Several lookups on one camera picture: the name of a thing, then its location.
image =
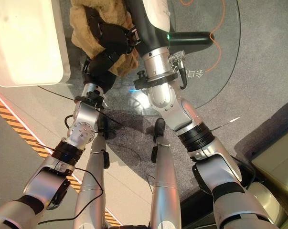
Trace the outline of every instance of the yellow and black hazard stripe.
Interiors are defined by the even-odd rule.
[[[27,144],[31,146],[35,152],[38,153],[38,155],[40,155],[42,158],[46,158],[47,156],[51,155],[48,149],[45,149],[43,146],[38,144],[40,143],[38,139],[28,131],[27,127],[21,123],[20,118],[16,114],[13,114],[10,110],[8,106],[0,99],[0,116],[19,134],[21,138],[27,142]],[[66,178],[71,182],[71,187],[73,187],[75,191],[79,193],[81,184],[73,176],[67,176]],[[115,217],[107,210],[105,219],[113,227],[121,226]]]

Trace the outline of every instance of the caution tape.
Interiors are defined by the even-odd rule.
[[[7,104],[0,98],[0,116],[12,127],[12,129],[18,133],[18,135],[25,140],[25,142],[31,146],[31,148],[42,158],[46,158],[51,155],[50,149],[40,146],[43,145],[41,140],[28,128],[28,126],[7,106]],[[71,187],[75,189],[77,193],[80,192],[81,184],[74,175],[66,177],[71,182]],[[119,227],[122,224],[116,219],[116,217],[109,212],[105,211],[105,220],[113,227]]]

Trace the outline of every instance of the orange cable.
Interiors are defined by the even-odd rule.
[[[216,63],[209,69],[205,70],[205,73],[208,73],[209,71],[211,71],[214,67],[216,67],[216,65],[219,63],[220,59],[221,59],[221,55],[222,55],[222,50],[220,45],[212,38],[212,34],[214,32],[216,32],[216,30],[218,30],[220,28],[220,26],[222,25],[222,23],[224,22],[224,16],[225,16],[225,3],[224,0],[222,0],[222,16],[221,16],[221,20],[219,22],[219,24],[211,31],[210,33],[210,39],[215,43],[215,45],[217,46],[218,50],[219,50],[219,54],[218,54],[218,58]]]
[[[182,3],[183,6],[189,6],[190,4],[192,4],[193,0],[190,0],[187,3],[185,3],[183,0],[180,0],[180,2]]]

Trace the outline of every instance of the white container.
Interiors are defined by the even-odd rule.
[[[58,0],[0,0],[0,86],[66,82],[70,66]]]

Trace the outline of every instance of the black knob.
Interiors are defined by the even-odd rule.
[[[139,71],[137,74],[139,76],[139,79],[145,77],[145,71],[144,70]]]

